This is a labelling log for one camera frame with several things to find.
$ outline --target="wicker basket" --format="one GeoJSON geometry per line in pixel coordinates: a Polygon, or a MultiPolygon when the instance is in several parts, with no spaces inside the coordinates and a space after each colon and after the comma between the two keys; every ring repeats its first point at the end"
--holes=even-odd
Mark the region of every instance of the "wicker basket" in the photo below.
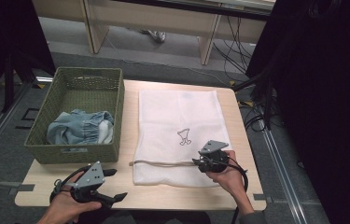
{"type": "Polygon", "coordinates": [[[26,139],[25,147],[42,164],[118,161],[124,84],[120,69],[60,67],[26,139]],[[50,145],[48,126],[62,112],[108,111],[114,118],[109,144],[50,145]]]}

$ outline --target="black cable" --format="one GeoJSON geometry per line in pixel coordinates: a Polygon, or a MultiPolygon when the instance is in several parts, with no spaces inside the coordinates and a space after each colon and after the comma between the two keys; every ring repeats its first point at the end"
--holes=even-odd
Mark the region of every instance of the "black cable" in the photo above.
{"type": "Polygon", "coordinates": [[[254,126],[253,126],[253,124],[254,124],[255,122],[253,122],[252,124],[250,124],[250,128],[251,128],[251,130],[253,130],[253,132],[255,132],[255,133],[260,133],[260,132],[262,132],[262,131],[264,131],[266,128],[267,128],[267,125],[266,125],[266,123],[264,122],[263,124],[263,126],[262,126],[262,128],[260,128],[260,129],[256,129],[254,126]]]}
{"type": "Polygon", "coordinates": [[[248,178],[246,175],[246,171],[238,164],[238,162],[236,162],[233,158],[229,157],[230,160],[234,161],[236,163],[237,166],[234,166],[232,164],[228,164],[226,162],[222,162],[222,161],[213,161],[213,164],[220,164],[220,165],[226,165],[229,166],[230,168],[233,168],[237,171],[239,171],[239,173],[241,173],[242,178],[244,179],[244,188],[245,191],[247,191],[248,188],[248,178]]]}
{"type": "Polygon", "coordinates": [[[239,34],[239,29],[241,27],[241,19],[238,18],[238,28],[236,30],[236,34],[233,32],[233,29],[232,29],[232,25],[231,25],[231,22],[230,22],[230,17],[227,17],[227,21],[228,21],[228,24],[231,28],[231,33],[232,33],[232,37],[233,37],[233,42],[236,43],[237,47],[238,47],[238,50],[239,50],[239,55],[241,56],[241,62],[243,64],[243,68],[244,70],[247,69],[248,65],[247,65],[247,62],[245,61],[245,57],[244,57],[244,54],[242,53],[242,50],[241,50],[241,47],[240,47],[240,43],[241,43],[241,39],[240,39],[240,34],[239,34]]]}
{"type": "Polygon", "coordinates": [[[251,58],[251,54],[247,51],[247,49],[245,49],[245,47],[242,45],[242,42],[239,42],[239,44],[241,45],[241,48],[244,50],[244,52],[246,52],[248,55],[244,55],[246,58],[251,58]]]}
{"type": "MultiPolygon", "coordinates": [[[[236,160],[234,160],[231,157],[230,157],[230,160],[235,162],[236,165],[238,165],[240,167],[240,169],[242,170],[242,172],[241,171],[239,171],[239,172],[241,172],[241,175],[244,177],[244,188],[245,188],[245,191],[247,191],[247,189],[248,189],[248,178],[247,178],[247,175],[246,175],[246,171],[241,167],[241,165],[239,165],[239,163],[236,160]]],[[[236,206],[235,211],[233,212],[231,224],[235,224],[236,218],[238,218],[238,214],[239,214],[239,207],[236,206]]]]}
{"type": "MultiPolygon", "coordinates": [[[[271,106],[271,110],[272,110],[272,114],[270,115],[270,123],[273,124],[274,126],[276,127],[279,127],[279,128],[285,128],[286,125],[285,124],[278,124],[278,123],[275,123],[271,120],[272,117],[275,117],[275,116],[279,116],[280,118],[280,111],[279,111],[279,108],[277,107],[277,100],[276,100],[276,96],[272,96],[272,106],[271,106]]],[[[243,108],[253,108],[255,109],[255,112],[259,115],[262,115],[254,106],[243,106],[243,108]]],[[[250,110],[249,113],[247,114],[245,120],[247,119],[248,115],[252,112],[253,110],[250,110]]]]}
{"type": "Polygon", "coordinates": [[[244,119],[244,124],[246,123],[247,121],[247,118],[249,117],[249,115],[251,114],[251,112],[255,112],[258,116],[261,116],[262,117],[262,114],[256,109],[256,106],[258,105],[262,105],[261,103],[259,104],[254,104],[253,106],[251,106],[251,110],[247,113],[247,115],[245,116],[245,119],[244,119]]]}
{"type": "Polygon", "coordinates": [[[245,73],[245,69],[240,65],[238,64],[234,59],[232,59],[231,57],[229,57],[228,55],[226,55],[223,51],[221,51],[217,45],[214,43],[213,46],[215,46],[216,50],[218,51],[218,53],[225,59],[224,61],[224,70],[225,69],[225,64],[226,64],[226,61],[229,61],[234,67],[236,67],[240,72],[242,72],[243,74],[245,73]]]}
{"type": "Polygon", "coordinates": [[[264,123],[264,126],[262,127],[261,130],[254,129],[254,127],[253,127],[253,124],[254,124],[255,122],[260,121],[260,120],[263,120],[263,119],[264,119],[264,117],[262,117],[262,116],[255,116],[255,117],[252,118],[250,121],[248,121],[248,123],[247,123],[246,126],[245,126],[245,129],[247,130],[249,127],[251,127],[251,129],[252,129],[254,132],[256,132],[256,133],[263,131],[263,130],[265,129],[265,126],[266,126],[265,123],[264,123]]]}
{"type": "Polygon", "coordinates": [[[88,166],[84,166],[79,168],[78,170],[74,171],[72,174],[70,174],[70,176],[68,176],[64,181],[62,181],[62,186],[65,185],[67,183],[67,181],[69,181],[73,176],[75,176],[76,174],[78,174],[81,171],[88,171],[91,168],[90,165],[88,166]]]}
{"type": "MultiPolygon", "coordinates": [[[[226,40],[223,39],[223,42],[224,42],[224,44],[225,44],[228,48],[231,48],[231,46],[228,45],[228,43],[227,43],[226,40]]],[[[245,56],[246,58],[250,59],[251,54],[250,54],[249,52],[247,52],[247,50],[244,48],[244,46],[242,45],[242,43],[240,43],[240,44],[241,44],[241,46],[242,46],[242,49],[248,54],[248,55],[244,55],[244,56],[245,56]]],[[[232,49],[232,51],[235,52],[235,53],[238,53],[238,54],[241,54],[241,53],[242,53],[242,52],[240,52],[240,51],[238,51],[238,50],[236,50],[236,49],[232,49]]]]}
{"type": "Polygon", "coordinates": [[[252,119],[248,120],[247,122],[245,122],[245,127],[247,128],[248,125],[250,125],[250,123],[255,122],[256,119],[262,119],[263,116],[262,115],[256,115],[255,117],[253,117],[252,119]]]}

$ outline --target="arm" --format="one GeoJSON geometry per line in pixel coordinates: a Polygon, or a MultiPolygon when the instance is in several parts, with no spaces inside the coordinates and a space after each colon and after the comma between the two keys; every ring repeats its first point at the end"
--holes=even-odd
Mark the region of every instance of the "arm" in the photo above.
{"type": "MultiPolygon", "coordinates": [[[[230,160],[230,164],[237,166],[235,152],[225,152],[230,158],[232,158],[232,160],[230,160]]],[[[253,220],[256,220],[254,219],[255,217],[258,217],[260,222],[251,223],[265,223],[264,217],[262,217],[259,213],[255,213],[253,206],[251,205],[251,202],[245,192],[244,181],[239,171],[235,170],[234,168],[227,167],[227,169],[221,173],[206,172],[206,175],[213,179],[214,182],[218,183],[233,197],[236,205],[239,208],[239,214],[241,215],[241,218],[245,220],[245,223],[250,223],[247,221],[248,218],[253,218],[253,220]]]]}
{"type": "MultiPolygon", "coordinates": [[[[73,176],[69,181],[74,182],[82,172],[73,176]]],[[[78,222],[78,216],[84,212],[99,209],[102,205],[98,202],[78,203],[69,192],[62,191],[55,196],[49,208],[37,224],[64,224],[68,221],[78,222]]]]}

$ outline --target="white cloth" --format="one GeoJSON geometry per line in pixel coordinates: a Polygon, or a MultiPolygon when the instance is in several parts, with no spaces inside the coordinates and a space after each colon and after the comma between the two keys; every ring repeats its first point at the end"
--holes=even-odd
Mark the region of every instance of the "white cloth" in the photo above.
{"type": "Polygon", "coordinates": [[[209,140],[228,143],[215,91],[140,91],[135,185],[215,187],[197,166],[162,167],[152,162],[192,162],[209,140]]]}
{"type": "Polygon", "coordinates": [[[113,139],[113,124],[107,119],[102,120],[99,124],[99,144],[109,144],[113,139]]]}

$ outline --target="desk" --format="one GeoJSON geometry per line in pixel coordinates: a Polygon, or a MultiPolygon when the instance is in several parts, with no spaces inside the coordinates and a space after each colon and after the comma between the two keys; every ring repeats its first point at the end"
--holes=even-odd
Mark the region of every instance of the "desk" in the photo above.
{"type": "MultiPolygon", "coordinates": [[[[118,171],[114,176],[108,177],[98,189],[100,193],[108,196],[128,192],[122,202],[114,204],[114,209],[232,210],[236,207],[233,198],[222,187],[177,188],[166,185],[135,186],[133,184],[133,168],[129,166],[129,162],[133,161],[138,141],[139,90],[216,90],[237,160],[247,170],[249,180],[247,195],[256,210],[265,209],[264,200],[254,199],[255,194],[263,192],[238,104],[231,89],[132,80],[125,80],[124,83],[125,99],[119,161],[103,163],[104,169],[114,168],[118,171]]],[[[34,160],[23,184],[33,184],[35,189],[18,192],[15,203],[19,206],[48,206],[55,180],[65,179],[84,165],[86,164],[41,165],[34,160]]]]}
{"type": "MultiPolygon", "coordinates": [[[[174,2],[221,7],[223,10],[236,9],[235,11],[239,13],[252,7],[258,7],[255,10],[268,13],[274,5],[274,0],[174,2]]],[[[110,0],[33,0],[33,3],[40,17],[84,22],[91,53],[99,52],[110,25],[198,36],[202,64],[208,63],[215,38],[233,40],[228,21],[222,20],[218,14],[110,0]]],[[[237,27],[237,22],[237,17],[231,17],[230,23],[233,28],[237,27]]],[[[264,26],[265,21],[241,18],[240,40],[246,43],[257,43],[264,26]]]]}

